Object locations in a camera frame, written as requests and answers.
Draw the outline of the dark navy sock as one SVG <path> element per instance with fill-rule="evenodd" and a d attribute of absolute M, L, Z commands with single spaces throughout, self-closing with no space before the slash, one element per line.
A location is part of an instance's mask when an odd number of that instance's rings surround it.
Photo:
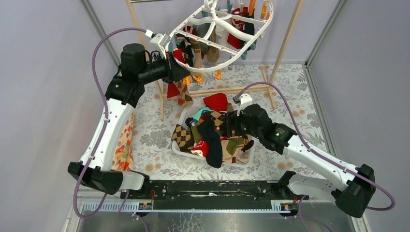
<path fill-rule="evenodd" d="M 206 119 L 197 126 L 197 129 L 209 147 L 205 156 L 207 164 L 214 168 L 220 168 L 222 166 L 222 146 L 220 135 L 215 132 L 214 126 L 213 120 Z"/>

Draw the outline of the red snowflake christmas sock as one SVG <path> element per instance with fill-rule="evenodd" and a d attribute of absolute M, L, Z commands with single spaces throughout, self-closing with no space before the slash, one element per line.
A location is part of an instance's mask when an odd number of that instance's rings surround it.
<path fill-rule="evenodd" d="M 208 154 L 210 148 L 207 144 L 206 141 L 200 140 L 191 150 L 190 152 L 194 155 L 200 156 L 200 157 L 206 157 Z"/>

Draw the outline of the white round clip hanger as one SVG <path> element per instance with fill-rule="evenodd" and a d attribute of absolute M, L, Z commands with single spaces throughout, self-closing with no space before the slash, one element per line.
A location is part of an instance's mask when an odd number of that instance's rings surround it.
<path fill-rule="evenodd" d="M 209 73 L 246 59 L 273 16 L 274 5 L 269 0 L 240 0 L 237 7 L 231 0 L 226 7 L 220 0 L 205 0 L 170 33 L 176 46 L 190 47 L 193 53 L 192 58 L 185 53 L 185 61 L 176 63 L 192 73 Z"/>

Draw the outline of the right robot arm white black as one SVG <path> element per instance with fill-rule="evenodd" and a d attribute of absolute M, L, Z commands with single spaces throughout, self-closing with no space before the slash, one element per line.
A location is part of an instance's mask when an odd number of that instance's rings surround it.
<path fill-rule="evenodd" d="M 366 164 L 357 167 L 303 141 L 292 128 L 272 122 L 266 110 L 258 104 L 252 104 L 240 113 L 227 113 L 222 131 L 227 135 L 250 135 L 266 149 L 295 159 L 322 176 L 284 174 L 277 186 L 281 198 L 289 199 L 293 195 L 323 198 L 355 218 L 362 217 L 368 209 L 376 191 L 370 184 L 375 181 L 372 167 Z"/>

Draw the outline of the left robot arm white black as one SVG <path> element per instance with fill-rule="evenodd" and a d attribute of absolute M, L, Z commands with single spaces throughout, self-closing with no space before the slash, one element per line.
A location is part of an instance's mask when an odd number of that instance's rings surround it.
<path fill-rule="evenodd" d="M 89 148 L 80 161 L 71 162 L 68 173 L 80 185 L 113 195 L 131 190 L 139 199 L 149 195 L 146 176 L 135 171 L 118 171 L 112 168 L 117 142 L 126 135 L 126 121 L 145 92 L 145 85 L 157 80 L 173 83 L 190 73 L 178 64 L 173 52 L 167 51 L 157 58 L 139 43 L 128 44 L 120 54 L 121 63 L 109 83 L 102 99 L 104 109 Z"/>

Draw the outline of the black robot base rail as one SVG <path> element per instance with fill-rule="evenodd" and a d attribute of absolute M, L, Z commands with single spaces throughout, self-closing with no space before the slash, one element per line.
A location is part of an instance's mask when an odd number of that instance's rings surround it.
<path fill-rule="evenodd" d="M 155 210 L 268 210 L 272 201 L 294 203 L 295 195 L 276 181 L 150 180 L 121 199 L 147 200 Z"/>

